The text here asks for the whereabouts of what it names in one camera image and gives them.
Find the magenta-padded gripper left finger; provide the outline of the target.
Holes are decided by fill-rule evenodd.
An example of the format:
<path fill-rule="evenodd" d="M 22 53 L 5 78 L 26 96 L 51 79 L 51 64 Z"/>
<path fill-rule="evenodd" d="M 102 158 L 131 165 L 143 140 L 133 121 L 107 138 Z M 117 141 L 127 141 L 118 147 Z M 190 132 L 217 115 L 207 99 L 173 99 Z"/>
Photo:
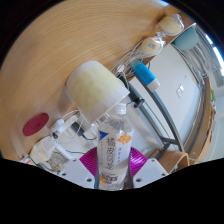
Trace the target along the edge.
<path fill-rule="evenodd" d="M 99 183 L 97 148 L 89 150 L 79 159 L 69 159 L 59 176 L 78 186 L 96 189 Z"/>

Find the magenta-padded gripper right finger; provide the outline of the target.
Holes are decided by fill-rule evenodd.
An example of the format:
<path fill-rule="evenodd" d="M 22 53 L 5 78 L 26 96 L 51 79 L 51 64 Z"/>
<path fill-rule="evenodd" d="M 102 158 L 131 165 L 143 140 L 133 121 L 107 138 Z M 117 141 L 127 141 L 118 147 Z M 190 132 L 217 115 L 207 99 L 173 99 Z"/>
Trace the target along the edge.
<path fill-rule="evenodd" d="M 146 186 L 168 175 L 163 166 L 155 159 L 147 159 L 137 149 L 131 148 L 128 173 L 128 188 Z"/>

